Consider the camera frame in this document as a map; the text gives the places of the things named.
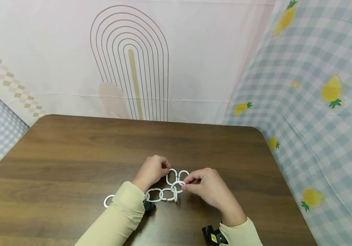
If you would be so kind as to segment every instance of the sleeve cuff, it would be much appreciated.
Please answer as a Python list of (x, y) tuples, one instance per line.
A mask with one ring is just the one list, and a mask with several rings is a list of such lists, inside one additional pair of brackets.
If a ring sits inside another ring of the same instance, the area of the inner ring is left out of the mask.
[(220, 231), (230, 245), (262, 245), (254, 223), (249, 218), (243, 224), (233, 227), (220, 223)]
[(127, 181), (124, 182), (113, 197), (113, 203), (121, 207), (125, 212), (144, 213), (144, 192), (137, 186)]

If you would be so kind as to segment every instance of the pineapple print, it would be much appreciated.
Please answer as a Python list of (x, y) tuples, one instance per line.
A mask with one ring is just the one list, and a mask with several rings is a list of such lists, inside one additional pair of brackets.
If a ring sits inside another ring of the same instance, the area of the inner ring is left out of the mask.
[(248, 103), (242, 103), (242, 104), (238, 104), (235, 106), (235, 110), (233, 111), (234, 115), (238, 115), (241, 112), (243, 112), (246, 109), (249, 109), (252, 107), (252, 102), (249, 101)]
[(310, 207), (319, 206), (324, 199), (324, 195), (312, 188), (306, 188), (303, 192), (303, 200), (301, 206), (307, 211), (310, 211)]
[(291, 0), (289, 2), (287, 10), (285, 10), (285, 12), (280, 18), (280, 21), (275, 26), (273, 36), (279, 35), (282, 30), (284, 30), (291, 24), (295, 17), (295, 5), (297, 4), (297, 2), (297, 0)]
[(269, 139), (269, 147), (272, 149), (279, 149), (280, 143), (277, 141), (275, 137), (272, 137), (271, 139)]
[(342, 82), (338, 75), (333, 75), (326, 85), (321, 89), (321, 96), (329, 101), (329, 107), (334, 109), (336, 106), (343, 106), (343, 101), (340, 99)]

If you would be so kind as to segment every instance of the brown tabletop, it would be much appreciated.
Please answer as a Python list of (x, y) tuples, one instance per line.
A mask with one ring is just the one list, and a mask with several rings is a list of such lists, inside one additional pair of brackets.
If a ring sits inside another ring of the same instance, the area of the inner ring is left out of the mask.
[[(315, 245), (257, 129), (59, 115), (39, 119), (0, 162), (0, 245), (74, 245), (104, 211), (103, 199), (155, 154), (178, 171), (217, 169), (265, 246)], [(156, 205), (125, 245), (206, 245), (201, 228), (220, 222), (186, 192), (177, 204)]]

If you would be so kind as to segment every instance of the hand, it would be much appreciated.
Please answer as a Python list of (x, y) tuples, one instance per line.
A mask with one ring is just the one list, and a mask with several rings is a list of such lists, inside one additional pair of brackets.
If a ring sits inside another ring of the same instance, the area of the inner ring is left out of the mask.
[(170, 171), (171, 165), (169, 161), (159, 155), (147, 157), (139, 172), (135, 176), (132, 184), (139, 187), (144, 193), (157, 183), (160, 178), (167, 175)]
[(222, 213), (222, 223), (226, 226), (238, 226), (247, 221), (240, 204), (222, 180), (218, 172), (211, 168), (195, 170), (185, 179), (183, 191), (200, 196), (207, 204), (217, 208)]

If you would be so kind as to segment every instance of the wrist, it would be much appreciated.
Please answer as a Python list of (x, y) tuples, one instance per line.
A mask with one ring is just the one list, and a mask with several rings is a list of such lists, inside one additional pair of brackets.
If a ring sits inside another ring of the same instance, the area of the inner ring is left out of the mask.
[(228, 227), (238, 226), (247, 221), (246, 214), (236, 201), (229, 203), (226, 207), (220, 209), (222, 223)]
[(140, 180), (140, 179), (134, 179), (131, 182), (132, 184), (134, 184), (135, 186), (137, 186), (139, 189), (141, 189), (143, 191), (143, 193), (146, 193), (148, 191), (148, 189), (150, 188), (150, 186), (148, 186), (146, 184), (146, 182)]

